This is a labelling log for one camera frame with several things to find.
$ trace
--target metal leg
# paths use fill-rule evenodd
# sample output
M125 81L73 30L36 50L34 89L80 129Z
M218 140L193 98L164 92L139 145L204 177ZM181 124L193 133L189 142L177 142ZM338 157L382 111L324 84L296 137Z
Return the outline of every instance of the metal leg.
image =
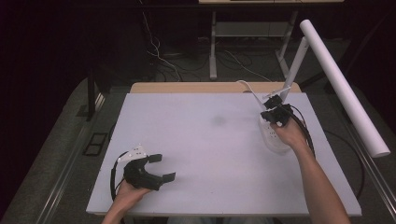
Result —
M289 68L284 60L284 56L285 56L286 48L288 47L288 44L290 41L291 32L293 31L294 23L296 21L297 15L298 15L298 11L292 12L288 28L286 29L286 33L284 35L282 47L280 49L276 50L276 52L275 52L277 60L280 65L280 69L282 70L283 76L285 78L288 77Z
M90 69L88 71L88 117L87 121L90 121L93 114L95 113L95 81L93 78L93 72Z
M216 68L216 12L212 13L212 36L210 43L210 56L209 56L209 69L210 69L210 79L216 80L218 78L218 72Z

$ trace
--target white pole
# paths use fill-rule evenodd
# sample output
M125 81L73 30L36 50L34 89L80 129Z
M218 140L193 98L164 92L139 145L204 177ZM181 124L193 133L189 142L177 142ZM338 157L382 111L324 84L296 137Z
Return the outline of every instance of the white pole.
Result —
M388 155L390 151L387 145L379 135L378 130L371 122L367 113L364 111L358 97L356 97L355 93L350 88L344 75L338 68L330 52L326 49L311 21L302 21L300 23L300 28L317 56L327 78L332 83L335 93L337 93L338 98L352 120L370 155L373 158Z
M291 64L289 73L288 73L288 78L285 81L285 84L283 85L283 89L286 89L287 87L291 87L291 84L293 83L294 79L296 78L297 72L300 69L301 63L303 62L303 58L305 57L306 51L309 48L308 41L306 38L303 36L303 39L300 42L300 46L297 49L296 56L294 56L293 63ZM283 102L286 100L286 96L288 95L289 90L282 91L280 93L280 98L282 99Z

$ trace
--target cable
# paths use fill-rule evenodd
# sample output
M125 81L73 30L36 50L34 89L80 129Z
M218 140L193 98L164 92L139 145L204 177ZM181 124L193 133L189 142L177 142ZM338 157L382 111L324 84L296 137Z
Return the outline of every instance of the cable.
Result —
M119 164L119 158L120 158L121 156L125 155L126 153L128 153L128 152L126 151L126 152L120 154L120 155L117 157L116 161L114 162L113 169L111 169L111 175L110 175L110 193L111 193L111 199L113 200L113 202L114 202L114 200L116 199L116 196L117 196L117 194L116 194L116 189L117 189L117 188L119 187L119 185L120 185L120 184L118 184L118 185L117 185L117 188L115 187L117 165ZM121 219L120 223L121 223L121 224L125 224L125 221L124 221L123 218Z
M268 77L262 76L262 75L260 75L260 74L258 74L258 73L255 73L255 72L249 70L248 68L246 68L242 63L240 63L240 62L238 61L238 59L235 58L235 56L233 56L233 54L231 54L230 51L228 51L228 50L224 50L224 51L227 52L228 54L230 54L230 55L239 63L239 65L241 65L241 67L244 68L244 69L245 69L246 71L248 71L249 73L251 73L251 74L253 74L253 75L256 75L256 76L259 76L259 77L263 77L263 78L266 79L267 81L272 82L272 80L270 80Z
M315 149L314 149L314 144L312 142L312 138L311 138L311 134L309 133L308 129L305 127L305 125L300 121L299 118L297 118L297 116L295 116L292 112L289 112L288 109L286 109L284 107L284 105L277 105L279 108L281 108L282 110L284 110L286 113L289 114L289 116L294 119L294 121L296 121L297 125L300 127L301 131L303 131L303 134L306 138L306 142L309 145L309 147L311 148L312 153L314 154L314 157L316 157L315 154Z
M172 66L172 67L175 69L175 73L177 74L177 82L183 81L183 78L182 78L182 77L180 76L180 74L178 73L176 67L175 67L174 65L172 65L171 63L169 63L168 61L166 61L165 59L163 59L163 58L160 56L160 40L159 40L157 37L155 37L155 38L157 39L157 41L158 41L158 46L155 45L155 44L153 43L153 37L152 37L151 31L150 31L150 29L149 29L149 23L148 23L148 20L147 20L147 17L146 17L146 13L145 13L145 12L142 12L142 14L143 14L143 19L144 19L146 28L147 28L147 30L148 30L149 42L150 42L150 44L152 45L152 47L155 48L155 51L157 52L156 54L154 54L154 53L151 53L151 52L148 51L148 53L151 54L151 55L153 55L153 56L155 56L155 57L157 57L159 60L161 60L161 61L163 61L163 62L169 64L170 66Z
M359 154L357 152L357 149L354 148L350 143L348 143L348 141L341 137L340 135L336 134L336 133L332 133L328 130L323 130L325 133L329 133L337 138L339 138L341 141L343 141L345 144L347 144L353 151L353 153L355 154L355 156L358 158L358 162L359 162L359 166L361 167L361 185L359 187L358 192L356 193L356 198L359 199L359 197L361 196L361 193L363 192L363 188L364 188L364 182L365 182L365 172L364 172L364 165L363 162L361 161Z

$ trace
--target white table surface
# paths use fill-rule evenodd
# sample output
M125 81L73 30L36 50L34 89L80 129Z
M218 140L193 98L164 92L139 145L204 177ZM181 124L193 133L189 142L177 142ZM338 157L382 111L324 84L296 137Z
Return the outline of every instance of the white table surface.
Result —
M304 93L286 100L303 113L317 160L351 216L358 204ZM292 151L266 148L259 129L261 109L251 93L132 93L98 174L87 212L111 205L110 170L117 157L141 144L163 161L147 164L154 175L176 172L174 182L152 191L134 216L306 216L300 169ZM125 163L119 163L116 183Z

